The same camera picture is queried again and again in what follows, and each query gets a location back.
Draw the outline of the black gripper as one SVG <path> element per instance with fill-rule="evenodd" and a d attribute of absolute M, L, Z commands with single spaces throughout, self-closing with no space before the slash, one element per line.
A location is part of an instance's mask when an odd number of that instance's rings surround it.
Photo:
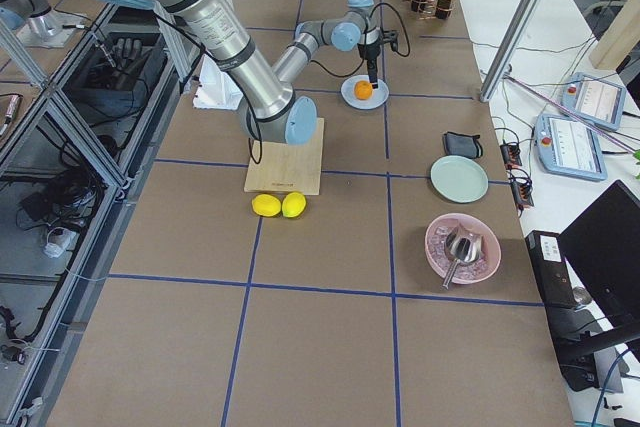
<path fill-rule="evenodd" d="M 378 87 L 377 58 L 381 55 L 383 46 L 389 44 L 393 52 L 398 53 L 398 31 L 375 29 L 366 32 L 358 43 L 361 59 L 368 60 L 368 78 L 373 88 Z"/>

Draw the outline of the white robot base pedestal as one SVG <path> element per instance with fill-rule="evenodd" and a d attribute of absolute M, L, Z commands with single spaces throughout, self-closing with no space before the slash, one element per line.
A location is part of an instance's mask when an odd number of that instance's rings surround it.
<path fill-rule="evenodd" d="M 209 57 L 205 57 L 198 76 L 193 106 L 196 109 L 235 111 L 243 97 L 231 77 L 222 72 Z"/>

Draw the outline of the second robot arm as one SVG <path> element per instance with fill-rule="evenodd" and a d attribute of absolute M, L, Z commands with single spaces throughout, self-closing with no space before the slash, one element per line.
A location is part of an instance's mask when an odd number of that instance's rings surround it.
<path fill-rule="evenodd" d="M 48 0 L 1 0 L 1 20 L 27 47 L 64 47 L 73 33 L 64 19 Z"/>

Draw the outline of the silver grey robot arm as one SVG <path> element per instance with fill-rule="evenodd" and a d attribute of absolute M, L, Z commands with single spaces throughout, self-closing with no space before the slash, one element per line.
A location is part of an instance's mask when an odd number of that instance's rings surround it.
<path fill-rule="evenodd" d="M 300 145 L 315 130 L 314 102 L 296 94 L 295 78 L 316 51 L 331 45 L 339 51 L 357 49 L 367 64 L 372 84 L 378 82 L 377 58 L 383 45 L 397 44 L 397 32 L 383 30 L 375 18 L 373 0 L 348 0 L 346 14 L 337 19 L 307 21 L 274 65 L 269 65 L 227 0 L 102 0 L 151 10 L 161 5 L 181 17 L 204 45 L 218 68 L 239 87 L 243 99 L 238 117 L 246 135 L 257 141 Z"/>

